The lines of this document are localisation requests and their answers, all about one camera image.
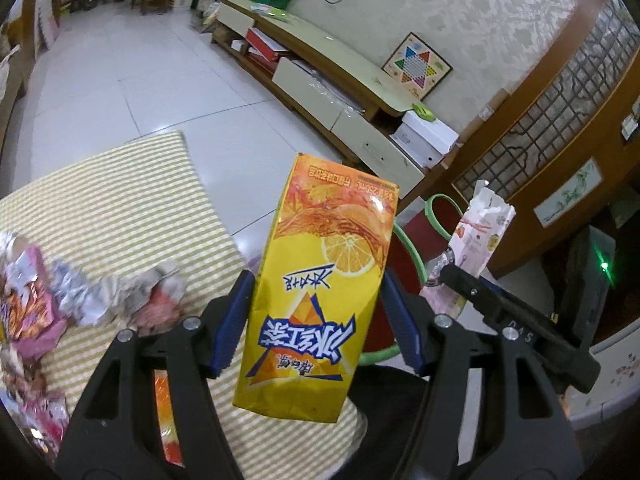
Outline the chinese checkers board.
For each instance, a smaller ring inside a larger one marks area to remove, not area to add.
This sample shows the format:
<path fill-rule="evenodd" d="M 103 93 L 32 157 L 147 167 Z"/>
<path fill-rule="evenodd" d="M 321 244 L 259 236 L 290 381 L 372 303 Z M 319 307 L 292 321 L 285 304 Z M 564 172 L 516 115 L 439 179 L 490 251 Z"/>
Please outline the chinese checkers board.
<path fill-rule="evenodd" d="M 425 41 L 410 32 L 382 70 L 416 99 L 423 100 L 452 72 L 452 67 Z"/>

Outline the small red green-rimmed bin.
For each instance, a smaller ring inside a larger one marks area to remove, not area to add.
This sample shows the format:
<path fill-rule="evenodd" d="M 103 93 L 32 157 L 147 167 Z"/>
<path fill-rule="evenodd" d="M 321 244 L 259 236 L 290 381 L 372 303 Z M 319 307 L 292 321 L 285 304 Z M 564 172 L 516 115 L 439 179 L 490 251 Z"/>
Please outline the small red green-rimmed bin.
<path fill-rule="evenodd" d="M 458 203 L 446 194 L 437 193 L 425 201 L 424 216 L 430 226 L 427 240 L 433 250 L 446 248 L 462 214 Z"/>

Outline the crumpled white paper ball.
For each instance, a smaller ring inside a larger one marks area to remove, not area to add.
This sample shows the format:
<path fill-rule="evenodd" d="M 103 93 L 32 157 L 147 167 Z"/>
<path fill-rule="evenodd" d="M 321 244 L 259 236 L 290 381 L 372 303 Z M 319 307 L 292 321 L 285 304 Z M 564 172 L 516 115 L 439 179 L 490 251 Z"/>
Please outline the crumpled white paper ball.
<path fill-rule="evenodd" d="M 51 289 L 58 310 L 79 327 L 98 327 L 114 321 L 119 279 L 107 275 L 91 281 L 61 259 L 52 261 Z"/>

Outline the red folder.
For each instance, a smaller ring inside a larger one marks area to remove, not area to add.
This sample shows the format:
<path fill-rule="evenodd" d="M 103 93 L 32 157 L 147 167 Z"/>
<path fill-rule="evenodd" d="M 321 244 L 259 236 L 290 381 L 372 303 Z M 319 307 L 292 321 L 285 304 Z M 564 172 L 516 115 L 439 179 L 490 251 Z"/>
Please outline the red folder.
<path fill-rule="evenodd" d="M 269 62 L 278 62 L 282 56 L 290 54 L 290 50 L 285 46 L 282 46 L 282 44 L 279 44 L 256 27 L 247 29 L 245 39 L 254 50 Z"/>

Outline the wooden TV cabinet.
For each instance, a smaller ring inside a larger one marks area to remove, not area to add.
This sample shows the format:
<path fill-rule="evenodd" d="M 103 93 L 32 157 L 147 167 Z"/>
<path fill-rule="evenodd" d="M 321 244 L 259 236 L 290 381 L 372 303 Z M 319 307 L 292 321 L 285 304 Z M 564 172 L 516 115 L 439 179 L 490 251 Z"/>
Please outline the wooden TV cabinet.
<path fill-rule="evenodd" d="M 250 0 L 222 0 L 212 41 L 318 130 L 344 162 L 396 183 L 405 208 L 431 184 L 428 171 L 391 138 L 416 99 L 382 68 L 328 32 L 286 12 L 262 12 Z M 269 62 L 246 41 L 256 27 L 290 50 Z"/>

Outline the pink newspaper ball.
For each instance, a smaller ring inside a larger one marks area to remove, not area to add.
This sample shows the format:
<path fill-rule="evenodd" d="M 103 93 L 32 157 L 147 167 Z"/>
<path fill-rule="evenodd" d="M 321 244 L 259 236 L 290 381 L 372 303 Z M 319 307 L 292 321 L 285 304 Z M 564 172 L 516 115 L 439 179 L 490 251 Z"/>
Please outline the pink newspaper ball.
<path fill-rule="evenodd" d="M 167 332 L 182 317 L 188 283 L 175 260 L 165 260 L 118 286 L 116 316 L 142 336 Z"/>

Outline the small green box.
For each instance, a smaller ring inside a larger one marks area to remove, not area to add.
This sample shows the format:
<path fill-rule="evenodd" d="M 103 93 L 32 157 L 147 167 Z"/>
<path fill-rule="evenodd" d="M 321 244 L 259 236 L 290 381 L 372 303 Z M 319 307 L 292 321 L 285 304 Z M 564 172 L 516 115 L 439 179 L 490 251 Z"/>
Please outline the small green box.
<path fill-rule="evenodd" d="M 416 116 L 426 122 L 434 122 L 437 119 L 435 114 L 421 102 L 413 103 L 412 110 Z"/>

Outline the orange chip bag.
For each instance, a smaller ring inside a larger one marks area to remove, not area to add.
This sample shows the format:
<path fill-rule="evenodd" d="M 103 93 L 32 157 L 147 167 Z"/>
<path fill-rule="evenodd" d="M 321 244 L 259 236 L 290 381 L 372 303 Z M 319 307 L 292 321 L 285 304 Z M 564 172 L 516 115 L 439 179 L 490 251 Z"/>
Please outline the orange chip bag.
<path fill-rule="evenodd" d="M 172 411 L 171 397 L 166 370 L 154 372 L 154 393 L 160 440 L 165 460 L 178 467 L 184 467 L 177 429 Z"/>

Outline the yellow iced tea carton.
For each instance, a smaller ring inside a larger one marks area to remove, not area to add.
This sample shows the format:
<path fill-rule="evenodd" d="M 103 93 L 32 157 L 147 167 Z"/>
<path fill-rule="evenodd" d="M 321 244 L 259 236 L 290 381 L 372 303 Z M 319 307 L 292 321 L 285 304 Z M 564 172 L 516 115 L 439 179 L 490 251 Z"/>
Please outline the yellow iced tea carton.
<path fill-rule="evenodd" d="M 262 255 L 233 404 L 336 422 L 385 270 L 399 188 L 299 154 Z"/>

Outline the purple swirl snack bag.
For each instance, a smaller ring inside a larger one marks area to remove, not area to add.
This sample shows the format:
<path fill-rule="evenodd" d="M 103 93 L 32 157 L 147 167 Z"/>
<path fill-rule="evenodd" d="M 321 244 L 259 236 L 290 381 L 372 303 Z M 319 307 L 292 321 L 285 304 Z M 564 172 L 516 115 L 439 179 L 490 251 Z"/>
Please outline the purple swirl snack bag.
<path fill-rule="evenodd" d="M 1 321 L 23 361 L 35 363 L 66 331 L 40 248 L 12 232 L 1 233 Z"/>

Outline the large red green-rimmed bin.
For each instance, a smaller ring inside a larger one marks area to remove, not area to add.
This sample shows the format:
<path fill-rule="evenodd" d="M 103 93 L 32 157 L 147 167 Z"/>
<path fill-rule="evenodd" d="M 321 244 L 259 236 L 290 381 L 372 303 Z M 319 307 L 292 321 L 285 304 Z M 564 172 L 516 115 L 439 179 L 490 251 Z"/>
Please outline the large red green-rimmed bin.
<path fill-rule="evenodd" d="M 397 285 L 412 294 L 420 292 L 427 278 L 425 263 L 418 248 L 398 222 L 393 226 L 383 278 L 387 278 L 390 273 L 395 277 Z M 386 311 L 383 292 L 385 283 L 382 283 L 381 291 L 378 293 L 366 342 L 359 358 L 360 366 L 378 364 L 400 353 L 392 322 Z"/>

